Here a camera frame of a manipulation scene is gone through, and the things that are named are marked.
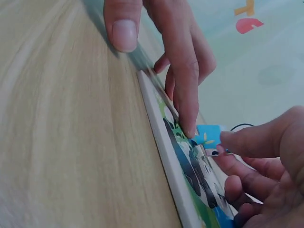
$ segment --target finger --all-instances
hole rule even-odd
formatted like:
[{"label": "finger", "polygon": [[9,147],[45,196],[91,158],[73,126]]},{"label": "finger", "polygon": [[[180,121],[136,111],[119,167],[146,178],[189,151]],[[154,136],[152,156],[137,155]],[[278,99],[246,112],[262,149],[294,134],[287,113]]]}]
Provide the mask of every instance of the finger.
[{"label": "finger", "polygon": [[142,0],[105,0],[104,22],[110,42],[121,52],[137,45]]},{"label": "finger", "polygon": [[257,171],[245,166],[238,161],[235,156],[225,156],[221,154],[218,157],[214,157],[214,161],[228,176],[239,176],[243,191],[262,202],[278,184],[277,181],[264,177]]},{"label": "finger", "polygon": [[261,175],[279,181],[285,172],[285,168],[280,158],[247,158],[242,157],[243,161],[257,170]]},{"label": "finger", "polygon": [[245,203],[243,204],[238,214],[234,217],[234,225],[236,228],[243,227],[249,219],[251,219],[253,216],[258,215],[261,211],[262,205],[260,204],[250,204]]},{"label": "finger", "polygon": [[[221,143],[229,151],[245,157],[279,157],[283,136],[286,136],[284,139],[290,139],[290,136],[285,134],[286,130],[296,121],[303,119],[303,116],[304,108],[294,107],[280,117],[261,126],[248,127],[237,132],[222,132]],[[288,148],[289,156],[291,156],[290,152],[295,144],[288,146],[291,146]]]},{"label": "finger", "polygon": [[199,63],[199,85],[216,68],[216,60],[212,50],[197,23],[191,27],[192,41]]},{"label": "finger", "polygon": [[169,65],[169,59],[166,57],[166,54],[163,54],[154,64],[154,71],[159,74],[161,73],[167,65]]},{"label": "finger", "polygon": [[170,66],[166,76],[165,91],[171,100],[173,100],[174,87],[175,87],[175,81],[174,81],[172,67]]},{"label": "finger", "polygon": [[252,203],[253,200],[245,194],[241,179],[238,176],[229,176],[225,181],[225,198],[236,210],[244,203]]},{"label": "finger", "polygon": [[195,134],[199,112],[199,65],[192,43],[189,23],[193,15],[187,1],[145,1],[149,15],[162,34],[165,53],[175,79],[179,101],[179,122],[185,134]]}]

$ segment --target knuckle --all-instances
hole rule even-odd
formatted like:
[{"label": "knuckle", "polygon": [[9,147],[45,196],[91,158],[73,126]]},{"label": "knuckle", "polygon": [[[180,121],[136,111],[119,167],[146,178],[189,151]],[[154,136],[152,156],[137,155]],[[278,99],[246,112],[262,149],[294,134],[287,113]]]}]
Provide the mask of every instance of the knuckle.
[{"label": "knuckle", "polygon": [[199,110],[200,110],[200,106],[199,106],[199,103],[198,102],[195,102],[193,107],[192,107],[193,111],[197,114],[199,113]]},{"label": "knuckle", "polygon": [[133,12],[141,10],[142,4],[140,1],[137,0],[119,0],[119,1],[113,1],[109,0],[106,1],[106,4],[109,8],[116,10],[116,11],[127,11],[127,12]]},{"label": "knuckle", "polygon": [[172,26],[186,26],[189,5],[184,0],[144,0],[149,17],[161,34],[168,33]]},{"label": "knuckle", "polygon": [[242,184],[243,184],[245,191],[251,189],[251,186],[254,183],[254,180],[256,179],[256,177],[257,177],[256,172],[250,172],[243,177]]},{"label": "knuckle", "polygon": [[271,171],[271,167],[272,167],[272,163],[273,161],[266,161],[266,163],[264,164],[264,167],[263,167],[263,172],[265,175],[268,175],[270,174],[270,171]]},{"label": "knuckle", "polygon": [[293,106],[287,112],[294,117],[303,118],[304,117],[304,106],[301,106],[301,105]]},{"label": "knuckle", "polygon": [[207,65],[208,74],[211,74],[216,69],[216,67],[217,67],[217,61],[214,58],[214,56],[212,56]]},{"label": "knuckle", "polygon": [[234,175],[234,170],[236,169],[236,166],[238,165],[237,161],[235,161],[232,165],[227,166],[223,169],[223,172],[226,173],[228,176]]},{"label": "knuckle", "polygon": [[188,58],[183,65],[181,65],[185,71],[187,71],[189,76],[197,78],[200,73],[199,62],[196,58]]},{"label": "knuckle", "polygon": [[251,203],[252,200],[245,194],[241,193],[239,197],[234,201],[234,205],[239,209],[244,203]]}]

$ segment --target blue puzzle piece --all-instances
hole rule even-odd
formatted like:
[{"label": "blue puzzle piece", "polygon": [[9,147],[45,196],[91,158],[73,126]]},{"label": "blue puzzle piece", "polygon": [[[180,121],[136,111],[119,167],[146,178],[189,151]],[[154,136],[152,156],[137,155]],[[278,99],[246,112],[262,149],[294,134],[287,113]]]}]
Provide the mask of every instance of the blue puzzle piece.
[{"label": "blue puzzle piece", "polygon": [[192,140],[203,145],[205,149],[216,149],[216,146],[220,144],[221,127],[219,125],[198,125],[197,130],[199,135]]}]

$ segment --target wooden table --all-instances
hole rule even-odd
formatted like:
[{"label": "wooden table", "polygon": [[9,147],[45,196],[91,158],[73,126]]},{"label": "wooden table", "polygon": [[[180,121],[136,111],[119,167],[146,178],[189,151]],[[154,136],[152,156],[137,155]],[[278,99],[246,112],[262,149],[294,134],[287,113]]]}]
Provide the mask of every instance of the wooden table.
[{"label": "wooden table", "polygon": [[0,227],[181,226],[136,69],[107,46],[101,9],[0,0]]}]

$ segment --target hand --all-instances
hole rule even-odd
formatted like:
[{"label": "hand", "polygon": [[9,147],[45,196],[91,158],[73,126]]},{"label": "hand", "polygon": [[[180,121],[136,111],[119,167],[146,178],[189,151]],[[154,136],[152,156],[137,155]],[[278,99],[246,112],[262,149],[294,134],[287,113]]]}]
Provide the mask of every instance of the hand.
[{"label": "hand", "polygon": [[[261,126],[221,134],[221,155],[214,160],[229,176],[225,196],[238,210],[237,227],[303,227],[303,141],[303,107],[294,107]],[[235,156],[226,156],[224,148],[242,156],[256,171]],[[264,204],[253,202],[245,193]]]},{"label": "hand", "polygon": [[186,0],[105,0],[104,20],[116,49],[136,48],[142,5],[162,35],[165,54],[155,63],[160,73],[169,65],[165,90],[179,111],[185,134],[195,134],[199,112],[198,85],[215,69],[216,61]]}]

